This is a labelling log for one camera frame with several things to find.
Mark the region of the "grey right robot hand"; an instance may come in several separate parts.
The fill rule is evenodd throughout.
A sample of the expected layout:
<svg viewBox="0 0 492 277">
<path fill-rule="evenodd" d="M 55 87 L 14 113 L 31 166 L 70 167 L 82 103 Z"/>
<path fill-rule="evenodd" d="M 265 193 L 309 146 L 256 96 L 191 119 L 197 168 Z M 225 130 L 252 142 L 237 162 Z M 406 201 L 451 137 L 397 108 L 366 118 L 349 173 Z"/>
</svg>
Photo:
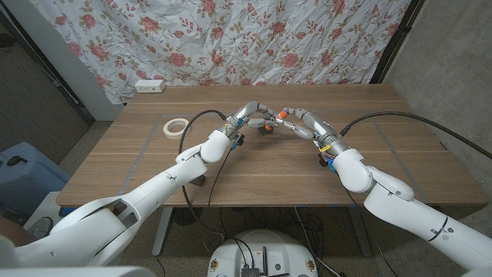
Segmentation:
<svg viewBox="0 0 492 277">
<path fill-rule="evenodd" d="M 323 155 L 336 157 L 350 149 L 350 146 L 330 124 L 311 112 L 303 108 L 285 108 L 283 113 L 297 116 L 303 122 L 304 127 L 287 122 L 281 114 L 275 118 L 275 125 L 289 128 L 302 139 L 312 140 Z"/>
</svg>

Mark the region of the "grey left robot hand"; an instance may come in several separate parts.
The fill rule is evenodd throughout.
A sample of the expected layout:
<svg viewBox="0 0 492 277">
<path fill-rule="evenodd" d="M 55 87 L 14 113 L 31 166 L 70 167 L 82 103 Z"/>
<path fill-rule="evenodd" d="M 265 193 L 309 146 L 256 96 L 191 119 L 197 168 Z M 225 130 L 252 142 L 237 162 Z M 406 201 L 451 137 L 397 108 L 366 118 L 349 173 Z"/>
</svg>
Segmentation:
<svg viewBox="0 0 492 277">
<path fill-rule="evenodd" d="M 224 125 L 220 127 L 219 131 L 230 138 L 244 123 L 247 122 L 247 119 L 256 112 L 260 112 L 268 118 L 276 116 L 276 113 L 271 108 L 260 102 L 251 101 L 239 108 L 234 114 L 227 117 Z"/>
</svg>

